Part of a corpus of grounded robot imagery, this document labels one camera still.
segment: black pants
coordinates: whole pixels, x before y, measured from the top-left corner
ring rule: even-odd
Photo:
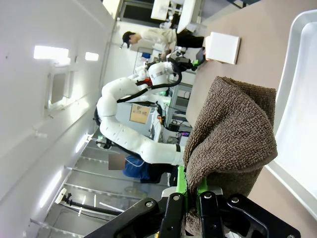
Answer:
[[[186,48],[201,48],[203,47],[204,37],[203,36],[193,36],[187,31],[182,31],[176,34],[177,46]]]
[[[174,166],[170,164],[149,164],[149,176],[152,181],[159,179],[164,173],[172,173]]]

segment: white tray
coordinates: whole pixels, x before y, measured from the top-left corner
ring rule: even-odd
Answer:
[[[317,219],[317,10],[291,26],[275,111],[279,155],[268,169]]]

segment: brown towel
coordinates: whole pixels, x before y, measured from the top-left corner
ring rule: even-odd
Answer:
[[[186,143],[184,164],[189,192],[204,177],[228,197],[248,196],[264,165],[277,156],[273,134],[276,90],[217,77]],[[186,229],[201,234],[195,209]]]

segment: towel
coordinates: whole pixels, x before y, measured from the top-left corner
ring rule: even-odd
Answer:
[[[192,198],[204,177],[208,185],[221,187],[225,197],[249,195],[263,166],[277,156],[275,97],[275,89],[216,77],[184,150]],[[187,215],[186,230],[201,234],[195,206]]]

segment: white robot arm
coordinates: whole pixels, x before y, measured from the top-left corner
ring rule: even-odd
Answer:
[[[127,150],[133,151],[150,164],[164,163],[172,165],[183,165],[184,147],[173,144],[156,143],[143,136],[135,130],[121,124],[116,118],[117,101],[131,98],[131,95],[144,94],[127,102],[150,101],[162,104],[168,97],[154,95],[160,91],[167,90],[164,87],[168,83],[168,76],[173,74],[172,63],[159,62],[150,66],[148,70],[150,79],[154,86],[163,85],[163,88],[153,87],[151,90],[147,84],[136,85],[137,80],[145,79],[146,74],[138,72],[138,75],[116,79],[102,88],[102,96],[97,103],[97,111],[101,120],[101,133]]]

